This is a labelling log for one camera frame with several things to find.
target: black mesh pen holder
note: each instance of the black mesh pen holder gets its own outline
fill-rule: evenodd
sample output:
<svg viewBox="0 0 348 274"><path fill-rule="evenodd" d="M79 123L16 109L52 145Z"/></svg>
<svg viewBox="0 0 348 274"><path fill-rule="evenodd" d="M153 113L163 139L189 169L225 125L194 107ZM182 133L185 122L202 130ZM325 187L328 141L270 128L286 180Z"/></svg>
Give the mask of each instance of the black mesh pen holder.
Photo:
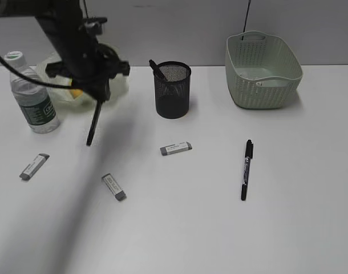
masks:
<svg viewBox="0 0 348 274"><path fill-rule="evenodd" d="M167 119L177 119L189 110L189 87L192 70L180 62L164 62L157 65L166 79L154 73L155 103L157 113Z"/></svg>

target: black marker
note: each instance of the black marker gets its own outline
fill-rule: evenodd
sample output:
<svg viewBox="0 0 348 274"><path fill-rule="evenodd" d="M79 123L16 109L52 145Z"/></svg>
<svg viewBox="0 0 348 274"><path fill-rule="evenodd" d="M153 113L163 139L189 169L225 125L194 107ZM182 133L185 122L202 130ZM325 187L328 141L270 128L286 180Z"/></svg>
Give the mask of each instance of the black marker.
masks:
<svg viewBox="0 0 348 274"><path fill-rule="evenodd" d="M248 183L249 183L249 171L250 171L250 161L253 159L253 149L254 144L251 140L248 140L246 143L245 151L245 163L244 163L244 181L241 188L241 200L246 201L246 194L248 192Z"/></svg>

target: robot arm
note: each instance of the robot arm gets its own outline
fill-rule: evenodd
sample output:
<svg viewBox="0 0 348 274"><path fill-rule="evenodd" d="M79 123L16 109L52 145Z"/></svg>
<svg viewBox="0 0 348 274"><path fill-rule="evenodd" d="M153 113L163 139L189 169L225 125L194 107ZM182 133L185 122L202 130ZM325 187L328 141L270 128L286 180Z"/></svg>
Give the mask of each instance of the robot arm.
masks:
<svg viewBox="0 0 348 274"><path fill-rule="evenodd" d="M99 33L90 28L104 23L105 18L84 21L79 0L0 0L0 17L35 17L62 59L47 66L46 73L71 78L73 86L83 87L97 100L87 142L90 145L100 107L110 98L109 79L130 73L128 62L121 61L110 47L99 44Z"/></svg>

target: bottle label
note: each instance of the bottle label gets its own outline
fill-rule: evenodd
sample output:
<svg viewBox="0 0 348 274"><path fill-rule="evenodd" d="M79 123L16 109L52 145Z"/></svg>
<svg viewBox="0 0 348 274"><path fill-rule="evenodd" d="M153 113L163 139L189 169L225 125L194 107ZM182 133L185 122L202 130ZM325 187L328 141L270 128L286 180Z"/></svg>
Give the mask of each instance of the bottle label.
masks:
<svg viewBox="0 0 348 274"><path fill-rule="evenodd" d="M40 126L47 124L49 121L55 118L56 111L51 103L51 99L48 96L40 104L34 106L19 106L28 122L32 126Z"/></svg>

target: yellow object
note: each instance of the yellow object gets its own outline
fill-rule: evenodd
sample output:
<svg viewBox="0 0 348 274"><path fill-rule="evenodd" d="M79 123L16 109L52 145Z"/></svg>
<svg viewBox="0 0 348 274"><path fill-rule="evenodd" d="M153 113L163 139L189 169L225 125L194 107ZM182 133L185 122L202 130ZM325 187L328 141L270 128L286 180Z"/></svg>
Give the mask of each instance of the yellow object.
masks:
<svg viewBox="0 0 348 274"><path fill-rule="evenodd" d="M82 90L69 90L71 96L76 99L77 97L81 96L83 94Z"/></svg>

